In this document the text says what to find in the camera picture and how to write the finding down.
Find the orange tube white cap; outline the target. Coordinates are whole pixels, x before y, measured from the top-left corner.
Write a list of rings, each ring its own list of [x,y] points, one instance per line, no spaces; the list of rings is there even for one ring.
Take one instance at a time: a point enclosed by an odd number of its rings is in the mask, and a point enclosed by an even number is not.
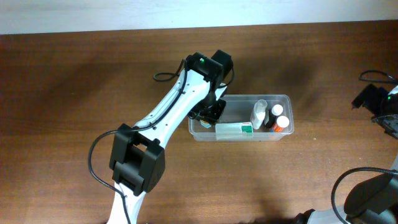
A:
[[[290,120],[286,116],[279,116],[276,120],[275,123],[272,125],[270,128],[270,132],[272,133],[280,133],[282,132],[285,128],[287,128],[290,124]]]

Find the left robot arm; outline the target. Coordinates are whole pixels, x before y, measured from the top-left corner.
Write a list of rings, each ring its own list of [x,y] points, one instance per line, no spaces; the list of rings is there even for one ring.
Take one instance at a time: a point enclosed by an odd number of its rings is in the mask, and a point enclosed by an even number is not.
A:
[[[177,81],[145,118],[134,126],[122,124],[114,135],[109,167],[116,191],[109,223],[137,222],[145,195],[164,173],[167,143],[185,118],[218,122],[229,73],[234,73],[232,57],[217,50],[212,57],[187,56],[175,73],[154,75],[157,82]]]

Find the white Panadol box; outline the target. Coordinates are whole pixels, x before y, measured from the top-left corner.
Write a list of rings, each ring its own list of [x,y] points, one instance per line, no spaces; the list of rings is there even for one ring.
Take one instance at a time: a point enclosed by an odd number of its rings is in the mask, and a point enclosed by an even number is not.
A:
[[[243,141],[253,137],[252,123],[218,123],[215,126],[215,134],[219,141]]]

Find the white spray bottle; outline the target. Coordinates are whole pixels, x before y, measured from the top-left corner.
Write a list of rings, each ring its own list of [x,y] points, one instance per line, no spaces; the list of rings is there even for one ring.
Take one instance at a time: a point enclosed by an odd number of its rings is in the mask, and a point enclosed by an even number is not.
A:
[[[267,108],[266,100],[259,100],[254,104],[254,108],[252,109],[250,117],[253,129],[259,129],[261,127],[267,115],[266,108]]]

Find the small jar gold lid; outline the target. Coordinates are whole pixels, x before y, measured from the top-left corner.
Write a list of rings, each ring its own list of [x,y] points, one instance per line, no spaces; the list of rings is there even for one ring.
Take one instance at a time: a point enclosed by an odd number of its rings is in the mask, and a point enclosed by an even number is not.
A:
[[[211,125],[210,123],[206,122],[206,121],[201,120],[200,123],[201,123],[201,125],[202,125],[203,127],[205,127],[205,128],[210,128],[210,127],[212,127],[212,125]]]

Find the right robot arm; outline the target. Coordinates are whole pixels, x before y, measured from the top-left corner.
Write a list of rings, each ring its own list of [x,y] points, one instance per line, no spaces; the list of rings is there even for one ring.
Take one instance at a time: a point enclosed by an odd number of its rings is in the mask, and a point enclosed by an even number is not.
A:
[[[365,107],[372,114],[372,122],[397,139],[397,88],[391,91],[369,84],[352,101],[353,108]],[[358,183],[341,207],[336,206],[336,190],[341,181],[357,172],[377,172],[378,175]],[[331,190],[329,210],[308,210],[299,213],[292,223],[397,223],[397,159],[389,169],[358,167],[338,177]]]

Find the dark bottle white cap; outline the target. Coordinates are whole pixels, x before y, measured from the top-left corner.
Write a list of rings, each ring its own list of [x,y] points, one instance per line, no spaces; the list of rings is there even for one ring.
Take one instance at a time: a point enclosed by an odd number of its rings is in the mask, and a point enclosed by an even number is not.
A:
[[[277,117],[280,116],[280,115],[282,114],[283,110],[284,110],[284,109],[283,109],[282,105],[280,105],[280,104],[274,105],[274,106],[269,110],[268,121],[264,123],[264,124],[265,124],[265,127],[266,127],[266,128],[271,128],[271,127],[274,125],[274,123],[275,123]]]

